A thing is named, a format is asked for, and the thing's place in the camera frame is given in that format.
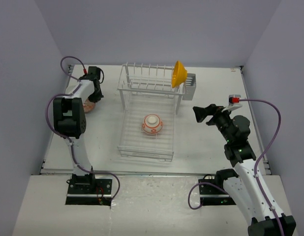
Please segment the blue zigzag patterned bowl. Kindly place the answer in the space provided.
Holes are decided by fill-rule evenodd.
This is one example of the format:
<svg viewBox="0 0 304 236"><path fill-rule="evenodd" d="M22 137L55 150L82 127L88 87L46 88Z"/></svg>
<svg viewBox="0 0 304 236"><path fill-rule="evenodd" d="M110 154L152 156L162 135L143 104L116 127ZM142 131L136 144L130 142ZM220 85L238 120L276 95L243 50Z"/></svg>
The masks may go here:
<svg viewBox="0 0 304 236"><path fill-rule="evenodd" d="M96 106L96 103L89 101L88 99L83 103L84 113L90 113Z"/></svg>

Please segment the yellow plastic bowl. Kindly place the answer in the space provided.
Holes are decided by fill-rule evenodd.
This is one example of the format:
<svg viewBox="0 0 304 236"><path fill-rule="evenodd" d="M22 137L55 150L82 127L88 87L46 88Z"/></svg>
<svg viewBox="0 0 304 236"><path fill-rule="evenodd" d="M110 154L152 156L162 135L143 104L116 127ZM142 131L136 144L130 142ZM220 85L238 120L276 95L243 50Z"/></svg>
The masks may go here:
<svg viewBox="0 0 304 236"><path fill-rule="evenodd" d="M186 80L187 70L185 69L183 63L178 60L172 73L171 86L172 88L179 87L182 83L185 83Z"/></svg>

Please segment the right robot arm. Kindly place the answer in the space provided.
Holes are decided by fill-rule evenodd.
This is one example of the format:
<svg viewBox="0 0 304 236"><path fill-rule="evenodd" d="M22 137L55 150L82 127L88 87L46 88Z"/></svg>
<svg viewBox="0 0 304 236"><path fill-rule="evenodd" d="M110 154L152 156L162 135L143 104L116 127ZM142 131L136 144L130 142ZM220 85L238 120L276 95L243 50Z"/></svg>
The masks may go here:
<svg viewBox="0 0 304 236"><path fill-rule="evenodd" d="M230 169L217 171L212 186L219 193L228 194L247 222L250 236L291 236L296 229L292 215L286 215L265 183L248 136L250 121L241 115L231 117L229 107L210 104L193 107L196 121L208 116L208 126L216 126L226 140L224 153Z"/></svg>

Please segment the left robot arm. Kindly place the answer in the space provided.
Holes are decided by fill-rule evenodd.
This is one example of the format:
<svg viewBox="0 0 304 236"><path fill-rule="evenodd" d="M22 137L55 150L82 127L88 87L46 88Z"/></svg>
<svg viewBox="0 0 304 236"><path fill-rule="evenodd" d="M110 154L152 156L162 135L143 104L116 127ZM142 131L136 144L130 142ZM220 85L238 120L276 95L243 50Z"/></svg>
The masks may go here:
<svg viewBox="0 0 304 236"><path fill-rule="evenodd" d="M85 75L79 78L78 85L69 95L60 95L53 99L54 130L66 140L73 162L71 187L80 187L86 193L92 193L97 181L88 159L84 133L87 122L85 113L91 111L104 96L100 84L104 72L96 66L90 66Z"/></svg>

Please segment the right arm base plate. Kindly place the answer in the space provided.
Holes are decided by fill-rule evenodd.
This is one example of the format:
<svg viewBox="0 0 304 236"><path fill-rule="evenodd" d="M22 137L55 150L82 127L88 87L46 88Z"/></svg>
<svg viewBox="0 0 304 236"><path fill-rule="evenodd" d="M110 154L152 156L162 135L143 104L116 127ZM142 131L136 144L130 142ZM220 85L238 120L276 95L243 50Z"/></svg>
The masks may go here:
<svg viewBox="0 0 304 236"><path fill-rule="evenodd" d="M207 184L199 186L200 200L203 206L230 206L235 205L233 199L223 191Z"/></svg>

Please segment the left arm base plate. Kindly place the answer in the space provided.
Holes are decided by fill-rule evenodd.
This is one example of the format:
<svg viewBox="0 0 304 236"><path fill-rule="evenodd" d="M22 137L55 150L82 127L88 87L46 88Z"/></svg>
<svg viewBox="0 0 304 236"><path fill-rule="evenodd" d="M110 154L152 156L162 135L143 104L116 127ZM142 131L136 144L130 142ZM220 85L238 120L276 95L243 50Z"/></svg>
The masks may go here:
<svg viewBox="0 0 304 236"><path fill-rule="evenodd" d="M66 205L111 206L112 179L96 178L95 184L76 184L68 179Z"/></svg>

